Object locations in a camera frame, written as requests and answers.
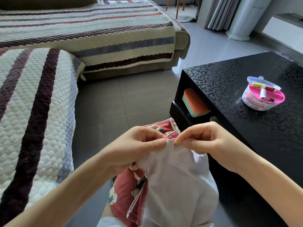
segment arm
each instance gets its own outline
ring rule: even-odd
[[[303,189],[217,123],[189,127],[176,142],[198,154],[209,153],[223,167],[241,175],[288,226],[303,226]]]
[[[104,183],[122,173],[145,153],[164,148],[166,139],[164,134],[154,129],[133,127],[5,227],[65,226]]]

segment black tabletop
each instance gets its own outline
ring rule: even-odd
[[[184,69],[212,112],[231,124],[266,160],[303,187],[303,68],[274,52]],[[279,85],[285,101],[268,111],[246,106],[248,76]]]

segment hand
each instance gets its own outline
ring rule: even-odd
[[[167,137],[155,129],[135,126],[107,145],[98,155],[106,160],[113,174],[121,174],[130,165],[151,151],[166,146]]]
[[[177,137],[176,142],[183,142],[197,154],[209,153],[220,165],[237,173],[246,160],[250,161],[256,155],[216,122],[191,126]]]

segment sofa base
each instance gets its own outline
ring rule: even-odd
[[[99,72],[89,72],[84,73],[86,80],[98,80],[103,78],[115,77],[115,76],[124,76],[128,74],[134,74],[139,72],[147,72],[153,71],[157,69],[172,69],[178,65],[180,58],[180,50],[175,50],[172,60],[169,62],[159,62],[159,63],[151,63],[151,64],[140,64],[134,67],[125,68],[125,69],[110,69]]]

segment stool leg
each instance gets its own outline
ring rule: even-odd
[[[180,5],[180,0],[178,0],[178,3],[177,3],[176,19],[178,18],[179,5]]]
[[[167,9],[169,8],[169,3],[170,3],[171,0],[169,0],[169,2],[167,3],[167,6],[166,6],[166,9],[165,11],[167,11]]]
[[[182,11],[184,11],[185,10],[185,0],[183,0],[183,9],[182,9]]]

